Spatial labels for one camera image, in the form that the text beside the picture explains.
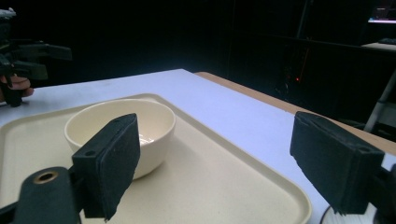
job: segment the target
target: human hand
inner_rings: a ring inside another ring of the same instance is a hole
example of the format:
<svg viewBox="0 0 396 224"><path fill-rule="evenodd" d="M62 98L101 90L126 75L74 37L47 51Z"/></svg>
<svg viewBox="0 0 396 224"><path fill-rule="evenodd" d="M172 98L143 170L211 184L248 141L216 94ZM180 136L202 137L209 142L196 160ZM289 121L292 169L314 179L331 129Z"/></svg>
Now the human hand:
<svg viewBox="0 0 396 224"><path fill-rule="evenodd" d="M7 80L4 76L0 76L0 81L3 83L7 83ZM35 91L33 88L30 87L30 80L26 77L13 76L11 77L11 81L12 81L12 88L10 89L16 91L23 91L22 97L30 96ZM5 101L4 94L2 91L0 91L0 103L4 101Z"/></svg>

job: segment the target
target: beige tray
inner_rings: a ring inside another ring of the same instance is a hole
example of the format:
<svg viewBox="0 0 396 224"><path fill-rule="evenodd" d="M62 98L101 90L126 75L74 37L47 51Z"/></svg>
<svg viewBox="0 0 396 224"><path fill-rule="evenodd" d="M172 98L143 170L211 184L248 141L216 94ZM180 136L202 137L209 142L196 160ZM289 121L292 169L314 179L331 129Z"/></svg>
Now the beige tray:
<svg viewBox="0 0 396 224"><path fill-rule="evenodd" d="M307 196L288 179L177 109L175 141L165 162L137 179L108 223L306 223ZM18 200L21 182L35 171L72 165L64 139L76 107L12 121L0 128L0 206ZM102 219L82 222L104 223Z"/></svg>

